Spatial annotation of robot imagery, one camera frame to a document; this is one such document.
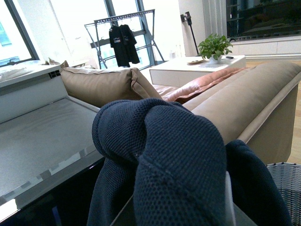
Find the wicker basket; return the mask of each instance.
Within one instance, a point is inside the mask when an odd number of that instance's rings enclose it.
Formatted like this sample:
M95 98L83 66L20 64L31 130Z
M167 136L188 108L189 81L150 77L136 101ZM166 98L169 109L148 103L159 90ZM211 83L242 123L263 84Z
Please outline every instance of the wicker basket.
M301 165L282 162L267 167L287 205L292 224L301 225Z

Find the clothing rack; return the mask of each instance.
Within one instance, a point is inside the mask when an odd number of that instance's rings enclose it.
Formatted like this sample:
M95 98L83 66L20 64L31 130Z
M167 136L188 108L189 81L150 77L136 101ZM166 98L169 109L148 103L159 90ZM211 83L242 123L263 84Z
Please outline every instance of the clothing rack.
M152 33L149 31L148 26L147 26L147 22L146 22L145 14L148 14L148 13L152 13ZM140 49L143 49L143 48L148 48L148 50L149 50L150 64L148 66L144 67L144 68L155 65L155 55L154 55L154 51L153 51L152 46L156 47L162 61L164 62L164 59L163 59L163 57L162 57L155 41L154 41L155 10L151 9L151 10L140 11L140 12L135 12L135 13L130 13L130 14L124 14L124 15L120 15L120 16L111 16L111 17L108 17L108 18L95 20L94 23L91 23L91 24L85 24L85 28L86 28L86 30L87 30L87 32L88 32L88 34L89 34L89 36L92 40L91 48L96 48L96 50L97 50L97 58L98 58L98 62L99 62L99 68L101 68L101 62L103 63L105 68L108 68L105 62L107 60L115 58L115 55L109 56L109 57L106 57L106 58L102 57L100 47L103 46L103 45L109 44L110 39L105 39L105 40L100 39L99 40L98 25L105 24L105 23L111 23L111 25L118 25L118 23L117 23L118 20L129 19L129 18L133 18L133 17L137 17L137 16L140 18L141 25L142 25L142 30L137 31L137 32L133 32L133 35L138 36L138 35L145 34L146 37L148 37L147 38L148 40L146 40L147 44L145 46L136 48L136 50L140 50ZM89 32L89 28L91 26L95 27L97 41L94 41L91 33Z

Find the navy blue fabric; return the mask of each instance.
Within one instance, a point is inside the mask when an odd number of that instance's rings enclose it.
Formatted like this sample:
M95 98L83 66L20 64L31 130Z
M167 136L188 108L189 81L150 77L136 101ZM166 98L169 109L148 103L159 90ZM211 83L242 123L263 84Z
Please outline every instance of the navy blue fabric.
M159 99L115 101L95 117L92 136L97 150L113 161L106 160L100 172L89 226L113 221L135 173L137 225L224 224L226 153L208 119ZM121 166L126 176L115 181Z
M226 145L233 202L258 226L292 225L269 170L241 140Z

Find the window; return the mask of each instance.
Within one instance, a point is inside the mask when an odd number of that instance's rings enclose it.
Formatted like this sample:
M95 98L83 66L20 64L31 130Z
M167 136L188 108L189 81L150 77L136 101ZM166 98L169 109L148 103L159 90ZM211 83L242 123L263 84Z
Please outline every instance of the window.
M12 0L0 0L0 67L39 59Z
M0 23L0 43L1 46L10 46L11 45L11 41L8 38L8 35L6 34L2 24Z
M91 38L89 37L89 34L92 36L92 39L94 41L97 41L95 26L93 25L88 27L88 34L84 25L92 24L94 20L107 18L110 16L134 13L143 10L143 8L141 7L141 0L85 0L85 4L82 4L79 1L73 1L72 4L70 4L69 0L51 0L51 4L53 6L54 12L60 24L72 57L91 58L92 52L92 57L95 58L96 62L98 62L98 59L97 51L95 48L93 48L90 52L88 51L89 53L87 54L82 54L81 51L80 56L79 51L76 51L80 45L83 46L83 43L79 42L80 40L83 41L83 39L85 39L89 42L92 42ZM137 17L118 21L118 25L121 24L129 25L130 29L133 32L142 30L140 19ZM99 40L108 40L110 27L110 23L100 24L97 27ZM136 48L146 45L144 35L136 36L135 38L137 40L137 44L135 45ZM150 60L147 49L138 50L137 53L140 58L140 64L132 65L130 63L130 65L139 68L148 66ZM115 55L114 49L111 48L109 44L101 46L101 54L102 58ZM115 58L109 59L105 63L108 66L108 68L117 67L117 62Z

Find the white coffee table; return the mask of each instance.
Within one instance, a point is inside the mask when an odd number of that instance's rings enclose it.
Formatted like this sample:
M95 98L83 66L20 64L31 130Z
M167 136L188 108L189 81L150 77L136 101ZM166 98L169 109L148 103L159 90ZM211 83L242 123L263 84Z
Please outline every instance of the white coffee table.
M232 56L233 59L222 57L220 64L209 64L209 60L197 65L187 65L187 62L201 60L199 56L175 58L163 64L150 68L152 84L181 87L186 83L212 72L227 68L246 66L246 57Z

